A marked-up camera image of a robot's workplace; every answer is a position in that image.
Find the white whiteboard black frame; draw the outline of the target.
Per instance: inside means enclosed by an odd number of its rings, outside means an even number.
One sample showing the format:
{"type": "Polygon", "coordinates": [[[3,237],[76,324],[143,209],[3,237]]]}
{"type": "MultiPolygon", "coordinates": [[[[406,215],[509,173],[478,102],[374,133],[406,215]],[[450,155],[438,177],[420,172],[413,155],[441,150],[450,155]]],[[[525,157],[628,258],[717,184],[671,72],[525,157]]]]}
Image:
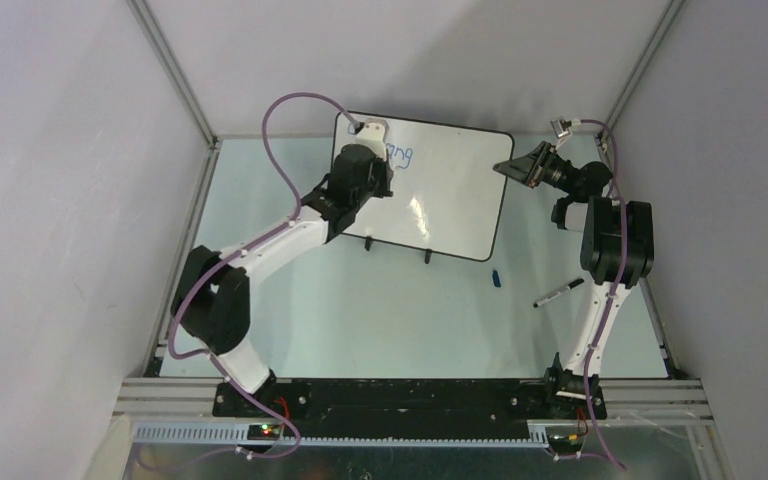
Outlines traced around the white whiteboard black frame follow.
{"type": "Polygon", "coordinates": [[[494,250],[511,159],[507,132],[379,115],[392,196],[370,199],[347,234],[483,262],[494,250]]]}

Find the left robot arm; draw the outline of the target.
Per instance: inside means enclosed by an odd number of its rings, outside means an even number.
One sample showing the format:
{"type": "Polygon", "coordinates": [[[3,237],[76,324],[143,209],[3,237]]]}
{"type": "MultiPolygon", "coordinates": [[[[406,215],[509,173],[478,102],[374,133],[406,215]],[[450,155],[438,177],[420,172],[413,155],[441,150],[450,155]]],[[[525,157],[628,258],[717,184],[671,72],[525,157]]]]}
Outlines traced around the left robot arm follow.
{"type": "Polygon", "coordinates": [[[182,328],[199,341],[199,353],[239,388],[237,402],[250,415],[264,416],[276,403],[276,390],[267,383],[272,371],[249,338],[252,288],[342,234],[370,199],[392,196],[392,177],[385,143],[345,145],[288,220],[245,245],[200,245],[188,253],[170,307],[170,331],[182,328]]]}

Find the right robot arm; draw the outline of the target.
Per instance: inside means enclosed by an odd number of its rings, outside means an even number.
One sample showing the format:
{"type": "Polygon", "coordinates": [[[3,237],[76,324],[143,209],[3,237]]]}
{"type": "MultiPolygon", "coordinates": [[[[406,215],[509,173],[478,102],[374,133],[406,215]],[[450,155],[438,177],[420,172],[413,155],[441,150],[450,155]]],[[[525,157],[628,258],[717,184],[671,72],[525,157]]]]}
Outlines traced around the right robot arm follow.
{"type": "Polygon", "coordinates": [[[529,188],[547,184],[563,192],[551,220],[558,229],[582,236],[579,264],[586,292],[569,340],[545,372],[541,392],[545,411],[566,418],[597,393],[604,349],[618,313],[654,265],[652,207],[609,197],[605,189],[613,174],[607,165],[576,167],[548,142],[493,169],[529,188]]]}

